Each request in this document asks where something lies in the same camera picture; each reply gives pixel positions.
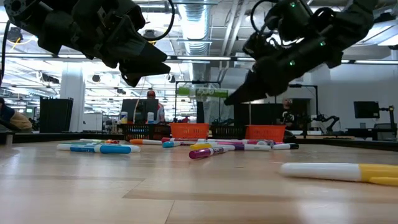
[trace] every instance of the wall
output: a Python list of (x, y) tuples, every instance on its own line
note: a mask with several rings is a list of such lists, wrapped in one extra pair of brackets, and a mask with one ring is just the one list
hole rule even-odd
[(360, 123), (366, 123), (369, 128), (375, 123), (388, 123), (386, 111), (381, 111), (378, 120), (355, 119), (353, 102), (378, 101), (380, 107), (398, 106), (397, 74), (397, 67), (393, 65), (340, 65), (329, 72), (316, 71), (313, 82), (319, 88), (319, 110), (327, 116), (340, 117), (342, 130), (359, 128)]

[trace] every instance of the ceiling duct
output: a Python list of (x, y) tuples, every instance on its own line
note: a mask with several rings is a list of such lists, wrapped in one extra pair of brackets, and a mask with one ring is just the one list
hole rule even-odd
[[(185, 42), (187, 55), (209, 55), (210, 45), (207, 40), (210, 26), (210, 6), (199, 4), (179, 4), (178, 10), (181, 15), (182, 35), (184, 39), (192, 40)], [(189, 65), (191, 80), (210, 80), (209, 63), (191, 63)]]

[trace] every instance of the white column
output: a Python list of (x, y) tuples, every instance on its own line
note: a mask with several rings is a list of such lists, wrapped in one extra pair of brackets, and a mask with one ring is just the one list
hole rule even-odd
[(80, 63), (64, 62), (60, 98), (73, 98), (72, 117), (69, 131), (83, 131), (86, 83)]

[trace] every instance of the orange marker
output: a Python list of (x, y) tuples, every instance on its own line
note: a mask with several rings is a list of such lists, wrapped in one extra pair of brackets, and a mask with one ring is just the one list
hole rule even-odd
[(158, 140), (147, 140), (147, 139), (132, 139), (130, 140), (131, 144), (150, 144), (150, 145), (162, 145), (162, 141)]

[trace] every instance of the person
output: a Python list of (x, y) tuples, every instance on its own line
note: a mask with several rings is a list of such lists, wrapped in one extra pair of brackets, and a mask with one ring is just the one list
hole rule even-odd
[(283, 112), (280, 117), (280, 123), (286, 125), (286, 129), (295, 129), (295, 116), (292, 114), (292, 100), (289, 98), (282, 99)]
[(32, 123), (20, 112), (6, 105), (4, 98), (0, 97), (0, 119), (13, 124), (21, 133), (32, 133)]
[(186, 116), (184, 119), (182, 119), (182, 122), (183, 123), (189, 123), (190, 122), (189, 116)]
[[(147, 99), (156, 99), (156, 93), (154, 90), (149, 90), (147, 92)], [(157, 115), (155, 118), (155, 124), (159, 122), (165, 122), (164, 106), (161, 103), (157, 105)]]

